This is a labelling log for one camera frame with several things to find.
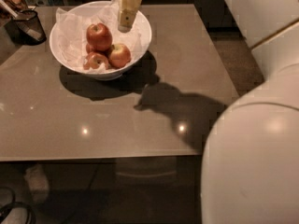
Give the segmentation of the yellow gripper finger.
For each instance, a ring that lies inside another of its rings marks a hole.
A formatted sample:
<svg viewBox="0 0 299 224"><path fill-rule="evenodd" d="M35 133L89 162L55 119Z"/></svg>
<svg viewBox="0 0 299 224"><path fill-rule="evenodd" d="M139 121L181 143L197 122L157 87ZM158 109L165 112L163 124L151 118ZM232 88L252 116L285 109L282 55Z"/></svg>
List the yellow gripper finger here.
<svg viewBox="0 0 299 224"><path fill-rule="evenodd" d="M119 0L118 29L129 32L135 22L136 13L142 0Z"/></svg>

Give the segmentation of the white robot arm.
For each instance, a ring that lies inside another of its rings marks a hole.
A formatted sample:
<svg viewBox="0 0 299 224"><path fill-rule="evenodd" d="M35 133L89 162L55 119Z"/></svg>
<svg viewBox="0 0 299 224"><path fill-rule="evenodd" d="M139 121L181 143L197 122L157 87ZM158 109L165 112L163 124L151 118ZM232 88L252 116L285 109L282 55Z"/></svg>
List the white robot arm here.
<svg viewBox="0 0 299 224"><path fill-rule="evenodd" d="M298 0L193 1L239 29L263 75L206 140L196 224L299 224Z"/></svg>

